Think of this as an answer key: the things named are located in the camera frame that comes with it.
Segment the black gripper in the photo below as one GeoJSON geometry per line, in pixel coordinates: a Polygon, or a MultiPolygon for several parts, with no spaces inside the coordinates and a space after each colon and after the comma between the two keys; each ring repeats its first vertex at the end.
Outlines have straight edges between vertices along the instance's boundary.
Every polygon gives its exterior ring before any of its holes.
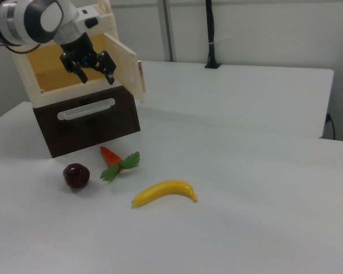
{"type": "Polygon", "coordinates": [[[60,60],[68,73],[73,73],[82,83],[88,81],[88,77],[83,71],[79,62],[95,62],[93,69],[103,74],[109,84],[113,84],[115,79],[113,73],[117,68],[107,51],[96,53],[93,44],[87,33],[83,33],[78,39],[67,44],[61,44],[63,53],[60,60]]]}

